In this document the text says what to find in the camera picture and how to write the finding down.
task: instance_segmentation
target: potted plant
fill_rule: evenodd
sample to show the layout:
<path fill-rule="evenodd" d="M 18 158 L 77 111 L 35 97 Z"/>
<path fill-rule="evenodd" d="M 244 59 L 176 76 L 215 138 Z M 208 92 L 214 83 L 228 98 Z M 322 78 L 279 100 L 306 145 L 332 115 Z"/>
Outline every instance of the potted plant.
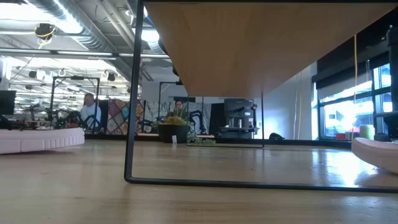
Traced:
<path fill-rule="evenodd" d="M 165 143 L 172 143 L 176 136 L 178 143 L 187 141 L 187 113 L 184 108 L 167 114 L 163 122 L 158 125 L 159 137 Z"/>

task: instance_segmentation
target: wooden floor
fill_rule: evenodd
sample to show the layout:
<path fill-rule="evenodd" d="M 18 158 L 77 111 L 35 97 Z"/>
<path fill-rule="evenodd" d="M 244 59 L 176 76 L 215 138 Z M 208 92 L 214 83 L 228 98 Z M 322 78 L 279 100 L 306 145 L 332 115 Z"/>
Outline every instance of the wooden floor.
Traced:
<path fill-rule="evenodd" d="M 0 223 L 387 224 L 397 223 L 398 220 L 396 194 L 127 184 L 123 180 L 124 148 L 123 141 L 96 140 L 59 152 L 1 155 Z M 157 172 L 161 172 L 161 165 L 178 167 L 180 173 L 186 175 L 186 169 L 190 167 L 187 164 L 203 165 L 205 162 L 200 162 L 201 158 L 208 159 L 205 154 L 213 153 L 217 158 L 215 161 L 221 162 L 219 165 L 209 162 L 207 167 L 203 167 L 203 173 L 206 172 L 209 177 L 221 177 L 221 173 L 228 173 L 227 169 L 222 168 L 227 157 L 239 162 L 238 156 L 241 156 L 248 162 L 254 154 L 251 150 L 221 151 L 225 148 L 187 149 L 177 146 L 173 149 L 170 145 L 151 142 L 137 142 L 136 149 L 134 156 L 138 163 L 134 169 L 139 175 L 155 175 L 151 169 L 157 167 Z M 172 151 L 177 152 L 174 158 Z M 269 151 L 268 157 L 286 157 L 283 152 L 288 151 L 293 152 L 294 159 L 285 158 L 283 161 L 297 161 L 296 164 L 300 164 L 299 161 L 305 156 L 296 152 L 308 150 L 301 147 L 280 149 L 280 152 Z M 331 153 L 320 149 L 314 154 L 311 151 L 311 154 L 317 158 L 316 154 L 322 155 L 322 151 Z M 179 159 L 187 161 L 173 164 Z M 242 168 L 257 169 L 258 159 L 252 161 L 254 167 L 248 163 L 247 167 Z M 355 163 L 346 168 L 358 169 Z M 325 169 L 333 170 L 334 167 L 325 166 Z M 163 170 L 157 175 L 170 172 L 166 167 Z M 380 174 L 378 169 L 371 170 L 373 172 L 369 173 L 373 175 Z M 289 173 L 285 170 L 280 175 Z M 345 176 L 345 180 L 353 179 L 352 172 L 348 173 L 350 175 Z"/>

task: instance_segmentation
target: glass wall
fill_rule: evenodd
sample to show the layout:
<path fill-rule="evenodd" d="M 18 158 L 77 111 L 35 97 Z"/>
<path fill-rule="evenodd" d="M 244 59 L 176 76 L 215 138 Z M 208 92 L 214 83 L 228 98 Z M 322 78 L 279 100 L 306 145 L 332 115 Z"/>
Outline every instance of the glass wall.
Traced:
<path fill-rule="evenodd" d="M 386 133 L 383 120 L 374 119 L 374 114 L 392 111 L 390 66 L 368 72 L 372 80 L 357 86 L 352 82 L 352 87 L 320 99 L 320 139 L 349 140 L 352 132 L 359 134 L 361 125 L 372 125 L 376 133 Z"/>

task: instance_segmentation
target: ceiling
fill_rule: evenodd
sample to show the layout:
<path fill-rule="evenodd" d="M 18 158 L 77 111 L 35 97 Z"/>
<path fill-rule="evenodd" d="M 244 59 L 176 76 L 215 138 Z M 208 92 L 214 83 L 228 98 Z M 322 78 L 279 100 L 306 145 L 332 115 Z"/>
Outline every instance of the ceiling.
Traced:
<path fill-rule="evenodd" d="M 115 26 L 109 21 L 109 18 L 105 16 L 102 8 L 98 7 L 97 1 L 74 0 L 74 2 L 95 25 L 94 28 L 98 28 L 116 51 L 119 53 L 131 53 L 133 51 L 131 46 L 127 44 Z M 131 27 L 132 18 L 130 16 L 131 12 L 127 6 L 127 1 L 109 0 L 109 2 L 117 10 L 125 25 Z M 54 24 L 54 17 L 37 9 L 33 5 L 0 3 L 0 47 L 16 49 L 39 48 L 43 40 L 36 37 L 34 30 L 40 23 Z M 53 37 L 47 44 L 42 46 L 42 49 L 88 51 L 85 46 L 75 40 L 76 38 L 74 37 L 78 35 L 79 34 L 67 34 L 61 29 L 55 29 Z M 152 53 L 150 47 L 146 43 L 144 43 L 143 52 L 146 54 Z M 81 57 L 75 59 L 73 56 L 70 58 L 38 58 L 32 57 L 32 55 L 22 55 L 18 57 L 3 55 L 0 59 L 5 60 L 5 58 L 7 59 L 7 64 L 11 67 L 11 89 L 18 90 L 24 97 L 37 98 L 38 96 L 43 96 L 47 98 L 47 95 L 51 93 L 50 84 L 52 83 L 52 76 L 57 76 L 59 73 L 63 75 L 65 72 L 66 77 L 80 75 L 100 78 L 100 98 L 106 98 L 108 96 L 111 98 L 126 97 L 128 100 L 129 93 L 127 89 L 130 85 L 129 76 L 131 76 L 131 74 L 121 73 L 109 60 L 89 60 L 88 58 L 82 59 Z M 129 66 L 132 65 L 132 58 L 125 58 L 124 61 Z M 141 68 L 142 73 L 144 73 L 140 80 L 141 83 L 178 81 L 178 77 L 172 73 L 172 63 L 169 59 L 145 58 L 142 60 Z M 40 75 L 45 74 L 44 77 L 40 77 L 40 79 L 30 78 L 29 72 L 33 70 L 38 70 L 38 74 Z M 108 81 L 107 76 L 109 73 L 115 73 L 115 81 Z M 65 96 L 74 93 L 78 95 L 78 97 L 82 97 L 87 92 L 95 93 L 95 88 L 90 87 L 93 85 L 90 80 L 65 80 L 65 82 L 67 82 L 67 85 L 80 85 L 84 87 L 80 87 L 81 91 L 75 92 L 68 90 L 67 85 L 60 85 L 56 88 L 56 93 L 64 94 Z M 27 90 L 26 85 L 32 85 L 33 89 Z"/>

